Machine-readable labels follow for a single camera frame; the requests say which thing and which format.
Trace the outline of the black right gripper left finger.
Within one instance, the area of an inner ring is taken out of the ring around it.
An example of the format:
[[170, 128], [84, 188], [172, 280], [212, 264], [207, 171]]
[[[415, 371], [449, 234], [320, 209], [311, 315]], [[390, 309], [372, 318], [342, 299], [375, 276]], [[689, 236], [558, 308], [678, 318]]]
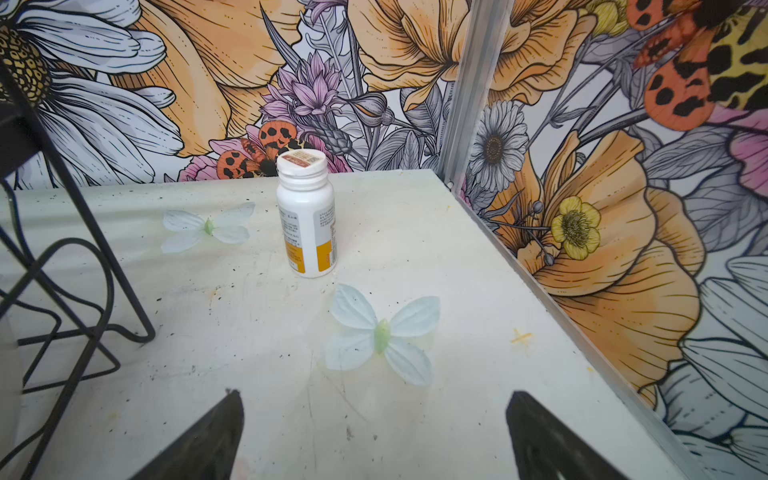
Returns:
[[240, 392], [228, 391], [132, 479], [230, 479], [243, 428]]

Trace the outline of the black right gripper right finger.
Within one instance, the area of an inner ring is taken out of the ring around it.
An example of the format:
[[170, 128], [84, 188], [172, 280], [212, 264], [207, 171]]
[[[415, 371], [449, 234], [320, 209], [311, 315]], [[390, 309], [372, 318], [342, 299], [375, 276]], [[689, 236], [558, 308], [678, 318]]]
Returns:
[[526, 391], [512, 393], [506, 423], [521, 479], [626, 477]]

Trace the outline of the black wire dish rack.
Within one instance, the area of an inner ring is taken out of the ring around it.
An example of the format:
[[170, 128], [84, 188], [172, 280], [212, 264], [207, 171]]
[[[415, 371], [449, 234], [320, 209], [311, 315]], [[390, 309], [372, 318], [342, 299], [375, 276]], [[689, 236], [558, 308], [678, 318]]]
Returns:
[[[17, 80], [13, 78], [8, 65], [1, 67], [1, 85], [9, 97], [6, 106], [1, 110], [1, 138], [16, 140], [19, 143], [10, 153], [2, 156], [2, 177], [14, 173], [33, 157], [42, 157], [48, 163], [50, 170], [58, 176], [62, 188], [91, 235], [88, 240], [75, 237], [61, 238], [54, 241], [41, 254], [33, 254], [23, 231], [16, 193], [7, 180], [2, 180], [1, 188], [8, 202], [13, 230], [1, 233], [1, 243], [20, 264], [23, 273], [9, 291], [2, 292], [1, 312], [7, 314], [12, 308], [18, 307], [33, 313], [48, 315], [54, 322], [49, 332], [23, 337], [17, 342], [20, 347], [34, 346], [37, 349], [35, 357], [22, 377], [22, 392], [32, 394], [55, 390], [58, 393], [42, 425], [13, 447], [1, 460], [1, 466], [7, 468], [19, 462], [21, 456], [26, 454], [28, 458], [19, 476], [22, 479], [31, 479], [77, 387], [87, 380], [104, 377], [120, 370], [120, 361], [103, 342], [104, 334], [114, 332], [130, 342], [143, 345], [155, 339], [156, 330], [73, 175], [54, 147], [31, 102], [22, 92]], [[71, 293], [45, 272], [45, 266], [54, 255], [69, 246], [84, 248], [100, 265], [106, 288], [106, 299], [103, 304], [98, 305]], [[38, 386], [30, 385], [32, 375], [40, 366], [51, 345], [57, 341], [71, 339], [81, 339], [84, 345], [68, 377]]]

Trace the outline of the white pill bottle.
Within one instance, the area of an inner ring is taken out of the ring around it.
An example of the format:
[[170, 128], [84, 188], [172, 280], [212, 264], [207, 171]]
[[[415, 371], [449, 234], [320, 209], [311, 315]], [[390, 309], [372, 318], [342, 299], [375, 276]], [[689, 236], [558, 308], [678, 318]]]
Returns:
[[278, 156], [277, 169], [277, 204], [288, 263], [300, 276], [323, 276], [337, 260], [335, 192], [327, 156], [315, 149], [290, 150]]

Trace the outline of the aluminium right corner post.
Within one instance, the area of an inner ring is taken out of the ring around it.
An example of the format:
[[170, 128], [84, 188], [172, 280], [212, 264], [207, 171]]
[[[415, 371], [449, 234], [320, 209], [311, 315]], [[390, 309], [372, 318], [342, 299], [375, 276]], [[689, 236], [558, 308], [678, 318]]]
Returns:
[[491, 81], [510, 26], [512, 1], [476, 1], [470, 11], [466, 44], [441, 150], [440, 178], [457, 195], [464, 181], [470, 149], [485, 108]]

